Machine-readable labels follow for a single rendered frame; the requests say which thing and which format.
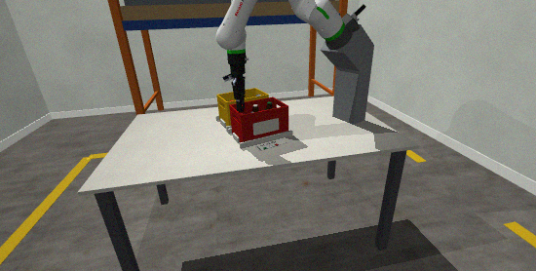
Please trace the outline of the white paper pick list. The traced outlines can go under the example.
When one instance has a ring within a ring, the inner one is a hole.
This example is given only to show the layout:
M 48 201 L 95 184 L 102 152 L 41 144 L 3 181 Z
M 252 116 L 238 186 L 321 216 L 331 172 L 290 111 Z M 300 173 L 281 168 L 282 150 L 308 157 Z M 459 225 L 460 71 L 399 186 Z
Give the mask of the white paper pick list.
M 275 141 L 272 141 L 272 142 L 268 142 L 268 143 L 265 143 L 265 144 L 255 146 L 255 148 L 257 148 L 259 151 L 261 151 L 261 150 L 265 150 L 265 149 L 275 147 L 275 146 L 285 144 L 285 143 L 286 143 L 285 141 L 283 141 L 282 139 L 279 139 L 279 140 L 275 140 Z

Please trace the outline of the yellow divided crate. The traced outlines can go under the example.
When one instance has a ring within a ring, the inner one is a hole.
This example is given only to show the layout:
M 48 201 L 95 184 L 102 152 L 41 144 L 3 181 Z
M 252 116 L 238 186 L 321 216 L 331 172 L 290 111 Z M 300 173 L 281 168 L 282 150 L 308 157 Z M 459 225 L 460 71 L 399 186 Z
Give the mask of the yellow divided crate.
M 258 94 L 260 94 L 261 96 L 257 97 Z M 229 105 L 236 104 L 236 100 L 234 99 L 234 93 L 231 92 L 231 93 L 219 94 L 216 96 L 217 96 L 219 120 L 222 119 L 226 123 L 226 127 L 231 126 Z M 245 90 L 244 96 L 245 96 L 244 97 L 245 102 L 265 98 L 262 92 L 260 92 L 257 88 Z M 233 101 L 230 101 L 230 100 L 233 100 Z

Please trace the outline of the red crate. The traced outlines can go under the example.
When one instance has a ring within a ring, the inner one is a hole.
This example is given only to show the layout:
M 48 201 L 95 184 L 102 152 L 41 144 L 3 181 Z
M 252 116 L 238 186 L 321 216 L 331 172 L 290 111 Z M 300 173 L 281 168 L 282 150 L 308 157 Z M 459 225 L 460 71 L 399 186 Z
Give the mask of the red crate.
M 273 109 L 265 110 L 267 102 L 272 102 Z M 251 113 L 255 104 L 258 106 L 258 112 Z M 277 108 L 277 104 L 280 107 Z M 245 102 L 244 111 L 247 114 L 244 115 L 237 111 L 237 104 L 230 104 L 229 108 L 232 134 L 235 133 L 240 142 L 287 132 L 286 112 L 273 97 Z M 235 118 L 235 115 L 239 121 Z

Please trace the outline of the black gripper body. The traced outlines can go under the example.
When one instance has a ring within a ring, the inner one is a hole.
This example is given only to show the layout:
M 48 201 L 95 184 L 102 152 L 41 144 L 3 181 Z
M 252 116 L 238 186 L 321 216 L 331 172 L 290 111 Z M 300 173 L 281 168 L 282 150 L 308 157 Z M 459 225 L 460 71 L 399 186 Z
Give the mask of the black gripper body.
M 234 75 L 234 79 L 236 79 L 238 85 L 240 85 L 239 79 L 243 77 L 243 74 L 246 73 L 245 65 L 244 64 L 241 64 L 241 65 L 230 64 L 230 70 L 231 70 L 231 74 Z

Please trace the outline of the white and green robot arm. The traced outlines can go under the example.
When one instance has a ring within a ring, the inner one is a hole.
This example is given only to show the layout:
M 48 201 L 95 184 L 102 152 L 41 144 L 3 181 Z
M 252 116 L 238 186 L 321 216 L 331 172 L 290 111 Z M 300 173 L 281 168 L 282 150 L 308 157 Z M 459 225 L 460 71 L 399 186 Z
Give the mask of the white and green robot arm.
M 344 47 L 350 41 L 353 31 L 360 29 L 357 15 L 366 8 L 362 4 L 354 13 L 342 18 L 329 0 L 288 1 L 295 15 L 312 25 L 331 50 Z M 227 50 L 228 64 L 241 65 L 249 60 L 246 56 L 245 27 L 256 2 L 257 0 L 233 0 L 216 32 L 218 45 Z

